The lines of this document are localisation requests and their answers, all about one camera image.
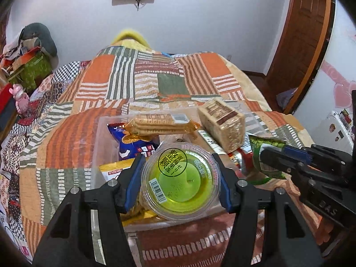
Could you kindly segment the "green pea snack packet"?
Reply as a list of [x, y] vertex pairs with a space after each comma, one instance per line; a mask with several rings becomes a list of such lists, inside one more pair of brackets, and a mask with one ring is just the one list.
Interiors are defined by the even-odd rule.
[[276, 155], [282, 152], [286, 141], [249, 135], [252, 150], [253, 172], [250, 182], [254, 185], [267, 184], [272, 179], [285, 180], [286, 177], [274, 166]]

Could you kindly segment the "yellow noodle snack packet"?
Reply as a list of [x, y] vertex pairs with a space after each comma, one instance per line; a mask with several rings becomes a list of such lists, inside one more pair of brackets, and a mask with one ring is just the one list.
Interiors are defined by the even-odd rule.
[[[133, 165], [134, 158], [121, 160], [113, 163], [107, 163], [99, 166], [99, 171], [103, 175], [105, 181], [111, 179], [119, 180], [122, 172], [130, 170]], [[160, 217], [152, 210], [150, 210], [141, 194], [141, 174], [136, 171], [134, 177], [130, 182], [124, 183], [124, 190], [121, 192], [123, 199], [124, 214], [120, 214], [121, 222], [124, 227], [138, 224], [151, 224], [159, 222]]]

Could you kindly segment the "red snack packet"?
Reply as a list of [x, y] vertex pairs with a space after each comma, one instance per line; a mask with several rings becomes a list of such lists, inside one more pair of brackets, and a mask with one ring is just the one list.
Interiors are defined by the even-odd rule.
[[255, 170], [253, 165], [253, 152], [252, 150], [237, 149], [229, 154], [230, 160], [236, 164], [240, 173], [243, 176], [248, 177], [252, 175]]

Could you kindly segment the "brown cracker block packet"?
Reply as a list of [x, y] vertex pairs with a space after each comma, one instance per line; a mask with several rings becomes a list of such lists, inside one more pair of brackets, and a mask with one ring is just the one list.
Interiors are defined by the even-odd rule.
[[220, 98], [213, 98], [197, 109], [203, 128], [226, 153], [232, 153], [244, 144], [245, 115]]

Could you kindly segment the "blue chip packet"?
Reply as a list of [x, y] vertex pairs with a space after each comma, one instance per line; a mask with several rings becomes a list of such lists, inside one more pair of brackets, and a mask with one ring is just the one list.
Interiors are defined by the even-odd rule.
[[159, 136], [137, 136], [125, 129], [125, 123], [107, 124], [108, 131], [118, 142], [119, 160], [135, 158], [138, 154], [151, 156], [160, 145]]

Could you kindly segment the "green jelly cup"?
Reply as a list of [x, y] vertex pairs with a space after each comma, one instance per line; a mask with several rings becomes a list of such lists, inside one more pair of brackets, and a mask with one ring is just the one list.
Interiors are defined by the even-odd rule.
[[220, 177], [217, 162], [203, 148], [166, 142], [142, 169], [140, 200], [167, 220], [202, 218], [218, 201]]

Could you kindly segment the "orange biscuit sleeve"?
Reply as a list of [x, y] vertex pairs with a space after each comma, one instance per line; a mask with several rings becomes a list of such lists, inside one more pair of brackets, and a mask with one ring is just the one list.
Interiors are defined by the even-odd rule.
[[184, 113], [141, 114], [125, 123], [125, 130], [136, 136], [158, 136], [171, 134], [191, 134], [200, 124]]

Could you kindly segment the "white mini fridge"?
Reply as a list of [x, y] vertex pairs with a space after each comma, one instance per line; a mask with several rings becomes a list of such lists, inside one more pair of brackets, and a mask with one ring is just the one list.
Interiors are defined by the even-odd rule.
[[317, 145], [344, 151], [350, 155], [352, 154], [354, 140], [351, 134], [351, 127], [343, 115], [336, 111], [331, 111], [328, 116], [313, 129], [311, 137]]

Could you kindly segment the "patchwork orange bed blanket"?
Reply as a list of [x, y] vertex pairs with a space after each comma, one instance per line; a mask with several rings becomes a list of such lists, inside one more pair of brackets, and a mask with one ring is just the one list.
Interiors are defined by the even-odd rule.
[[272, 136], [294, 146], [313, 142], [294, 116], [271, 110], [248, 76], [216, 53], [169, 55], [124, 40], [91, 61], [62, 66], [33, 96], [29, 117], [1, 145], [1, 223], [27, 262], [69, 189], [91, 186], [104, 116], [194, 111], [220, 97], [239, 102]]

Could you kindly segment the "brown wooden door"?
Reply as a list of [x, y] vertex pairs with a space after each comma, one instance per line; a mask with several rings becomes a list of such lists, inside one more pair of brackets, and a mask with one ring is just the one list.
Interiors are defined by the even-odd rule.
[[267, 83], [275, 94], [293, 91], [283, 108], [296, 110], [311, 86], [326, 52], [334, 18], [333, 0], [290, 0], [287, 17]]

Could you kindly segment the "red and black box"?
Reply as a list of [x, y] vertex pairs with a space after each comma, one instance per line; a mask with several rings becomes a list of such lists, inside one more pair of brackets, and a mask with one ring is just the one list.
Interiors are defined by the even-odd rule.
[[9, 134], [17, 116], [15, 101], [13, 95], [10, 93], [11, 88], [12, 84], [7, 83], [1, 89], [1, 142]]

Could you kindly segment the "pink plush toy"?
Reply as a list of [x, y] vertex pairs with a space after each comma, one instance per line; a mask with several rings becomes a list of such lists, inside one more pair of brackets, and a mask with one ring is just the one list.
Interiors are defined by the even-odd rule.
[[15, 100], [16, 110], [20, 115], [23, 115], [28, 110], [30, 103], [30, 98], [24, 91], [21, 84], [13, 84], [12, 88], [9, 89], [9, 93], [13, 96]]

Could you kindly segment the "clothes pile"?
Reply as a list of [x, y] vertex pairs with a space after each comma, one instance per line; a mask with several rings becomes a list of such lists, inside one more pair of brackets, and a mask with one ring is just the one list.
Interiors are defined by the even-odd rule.
[[5, 45], [1, 54], [1, 68], [7, 68], [11, 65], [18, 57], [24, 55], [26, 51], [30, 51], [35, 47], [40, 47], [41, 42], [38, 37], [33, 37], [30, 39], [22, 40], [19, 37]]

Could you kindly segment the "yellow pillow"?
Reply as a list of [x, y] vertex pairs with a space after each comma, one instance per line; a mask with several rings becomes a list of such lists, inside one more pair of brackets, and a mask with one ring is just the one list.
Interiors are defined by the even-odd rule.
[[112, 41], [112, 46], [124, 46], [139, 51], [151, 51], [151, 47], [144, 37], [133, 29], [122, 30]]

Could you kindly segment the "grey cushion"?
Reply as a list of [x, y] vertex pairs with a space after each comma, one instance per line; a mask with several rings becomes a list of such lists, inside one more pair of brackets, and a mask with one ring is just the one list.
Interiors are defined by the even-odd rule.
[[44, 24], [39, 22], [28, 24], [22, 29], [20, 39], [39, 39], [39, 41], [35, 43], [36, 46], [41, 47], [41, 49], [43, 49], [50, 57], [55, 57], [57, 55], [57, 47], [48, 27]]

